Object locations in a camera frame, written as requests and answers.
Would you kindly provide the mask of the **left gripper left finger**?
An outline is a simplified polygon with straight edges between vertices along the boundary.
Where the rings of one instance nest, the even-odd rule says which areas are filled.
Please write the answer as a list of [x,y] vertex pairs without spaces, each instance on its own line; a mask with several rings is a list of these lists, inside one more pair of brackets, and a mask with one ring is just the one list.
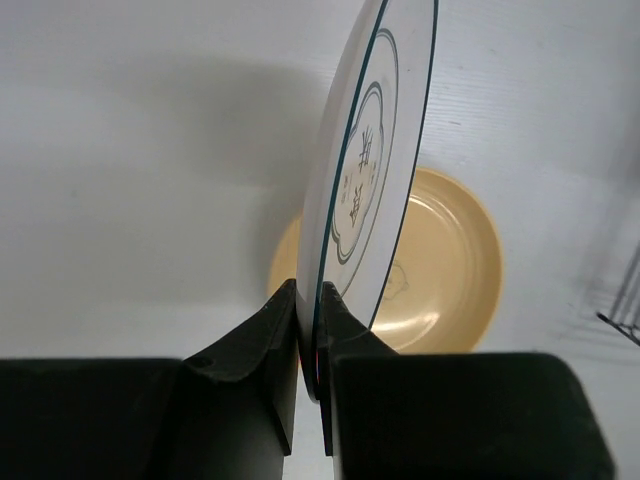
[[278,479],[297,391],[296,286],[192,355],[1,364],[5,479]]

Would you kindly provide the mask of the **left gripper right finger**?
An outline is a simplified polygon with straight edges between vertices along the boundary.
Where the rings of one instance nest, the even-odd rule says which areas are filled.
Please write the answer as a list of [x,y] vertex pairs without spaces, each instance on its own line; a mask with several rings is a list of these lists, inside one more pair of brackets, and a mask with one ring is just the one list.
[[318,393],[339,479],[612,479],[585,391],[540,352],[401,355],[336,288],[319,301]]

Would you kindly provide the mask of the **orange plate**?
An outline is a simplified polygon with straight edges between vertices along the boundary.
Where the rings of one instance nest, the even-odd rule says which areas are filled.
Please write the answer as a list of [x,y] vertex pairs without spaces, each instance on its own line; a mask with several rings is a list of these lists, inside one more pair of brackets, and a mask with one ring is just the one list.
[[419,168],[380,303],[359,323],[399,353],[469,352],[494,317],[502,285],[488,211],[459,181]]

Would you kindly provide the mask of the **grey rimmed plate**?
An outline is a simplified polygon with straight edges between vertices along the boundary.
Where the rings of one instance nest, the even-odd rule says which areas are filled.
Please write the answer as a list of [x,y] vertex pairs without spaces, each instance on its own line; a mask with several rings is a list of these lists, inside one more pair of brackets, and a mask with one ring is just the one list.
[[420,152],[437,32],[435,1],[367,1],[342,52],[311,156],[297,254],[307,392],[320,395],[322,289],[370,327]]

